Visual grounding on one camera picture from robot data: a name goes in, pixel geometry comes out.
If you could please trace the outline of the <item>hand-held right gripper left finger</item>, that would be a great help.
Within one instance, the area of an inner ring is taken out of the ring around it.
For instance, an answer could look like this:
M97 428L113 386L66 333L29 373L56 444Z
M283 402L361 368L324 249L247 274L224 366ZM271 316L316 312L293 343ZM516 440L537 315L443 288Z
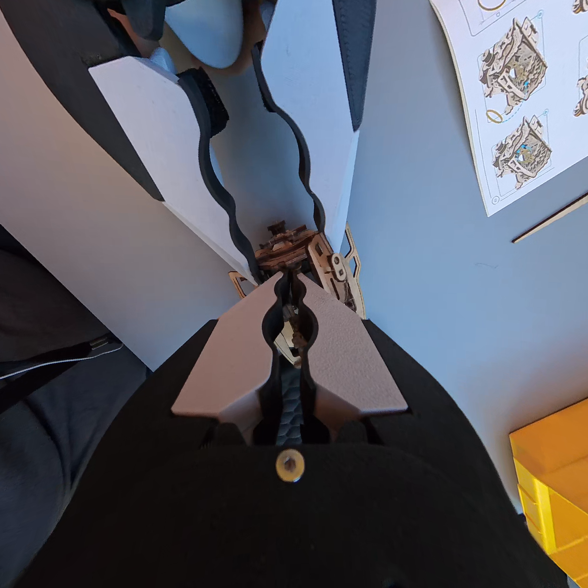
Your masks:
M172 413L211 417L253 430L254 443L274 445L283 400L275 339L284 327L282 272L257 287L217 321Z

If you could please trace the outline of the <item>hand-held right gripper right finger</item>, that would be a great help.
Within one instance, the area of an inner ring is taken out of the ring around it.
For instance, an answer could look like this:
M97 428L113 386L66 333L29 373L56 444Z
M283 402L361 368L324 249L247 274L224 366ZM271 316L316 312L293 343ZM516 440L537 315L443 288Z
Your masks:
M359 315L305 275L291 272L289 279L298 310L302 443L329 443L348 422L407 411Z

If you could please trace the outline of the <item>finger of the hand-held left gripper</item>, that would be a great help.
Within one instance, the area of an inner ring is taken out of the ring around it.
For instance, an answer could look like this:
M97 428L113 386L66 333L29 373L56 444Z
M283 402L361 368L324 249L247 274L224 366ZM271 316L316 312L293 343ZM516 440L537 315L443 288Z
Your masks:
M310 156L309 187L325 234L343 243L359 132L354 131L332 1L263 1L261 69L275 104L295 122Z
M125 56L89 73L166 208L244 278L261 283L210 146L211 115L197 72L176 76L150 59Z

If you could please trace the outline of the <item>wooden mechanical model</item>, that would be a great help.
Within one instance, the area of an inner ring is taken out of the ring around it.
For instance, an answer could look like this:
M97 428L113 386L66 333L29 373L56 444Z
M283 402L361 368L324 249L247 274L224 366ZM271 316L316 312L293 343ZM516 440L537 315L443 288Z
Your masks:
M347 241L349 251L345 255L333 250L324 233L308 229L304 224L288 230L285 221L281 221L270 225L268 230L272 233L271 239L255 252L263 277L268 279L283 269L302 273L366 319L359 284L361 261L348 223L344 241ZM239 296L245 298L242 283L246 282L246 278L237 271L229 272L229 278ZM285 303L283 319L284 327L275 340L275 346L295 368L300 369L300 350L306 345L306 340L299 332L298 309L293 303Z

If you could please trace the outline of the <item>person's left hand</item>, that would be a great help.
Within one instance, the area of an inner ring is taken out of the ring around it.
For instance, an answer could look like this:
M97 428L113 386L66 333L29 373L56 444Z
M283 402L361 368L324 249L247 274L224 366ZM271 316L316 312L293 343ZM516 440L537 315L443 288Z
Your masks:
M240 53L232 66L235 75L244 73L252 65L253 47L265 40L267 27L263 14L269 14L275 7L275 1L242 1L243 37Z

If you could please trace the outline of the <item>person's grey trousers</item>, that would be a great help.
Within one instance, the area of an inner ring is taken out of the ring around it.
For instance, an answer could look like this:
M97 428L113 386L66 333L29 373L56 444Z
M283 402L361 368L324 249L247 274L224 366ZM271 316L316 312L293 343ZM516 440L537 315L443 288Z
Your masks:
M123 348L78 362L1 416L1 587L46 542L100 439L148 375Z

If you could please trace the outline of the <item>person's black jacket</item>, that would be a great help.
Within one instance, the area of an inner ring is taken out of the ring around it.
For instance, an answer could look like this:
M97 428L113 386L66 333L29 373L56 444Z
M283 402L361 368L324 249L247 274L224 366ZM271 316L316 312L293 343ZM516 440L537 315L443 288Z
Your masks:
M1 226L1 362L23 362L109 335Z

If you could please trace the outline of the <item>yellow plastic box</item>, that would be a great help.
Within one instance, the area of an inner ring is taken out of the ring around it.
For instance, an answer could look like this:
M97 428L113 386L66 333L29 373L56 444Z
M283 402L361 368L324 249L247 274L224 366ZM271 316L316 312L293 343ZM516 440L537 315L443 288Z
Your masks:
M587 587L587 399L512 432L510 441L530 533Z

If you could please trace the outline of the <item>assembly instruction booklet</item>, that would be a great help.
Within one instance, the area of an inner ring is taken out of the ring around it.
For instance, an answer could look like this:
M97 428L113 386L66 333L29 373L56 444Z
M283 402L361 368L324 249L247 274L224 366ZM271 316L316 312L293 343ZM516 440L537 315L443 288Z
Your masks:
M430 1L487 216L587 156L587 1Z

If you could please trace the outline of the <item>thin plywood sheet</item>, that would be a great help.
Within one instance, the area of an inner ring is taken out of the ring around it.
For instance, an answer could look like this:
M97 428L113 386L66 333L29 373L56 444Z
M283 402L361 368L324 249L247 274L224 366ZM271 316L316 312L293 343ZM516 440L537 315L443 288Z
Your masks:
M523 233L521 233L518 236L516 236L515 238L513 238L511 240L511 243L517 244L517 243L521 242L523 239L526 239L527 237L537 233L538 231L541 231L543 228L562 219L566 215L574 212L575 210L578 210L579 208L583 207L586 204L587 204L587 193L576 198L574 201L571 201L570 203L568 203L567 205L565 205L561 209L555 211L555 213L544 218L543 220L541 220L537 224L534 224L531 228L527 229Z

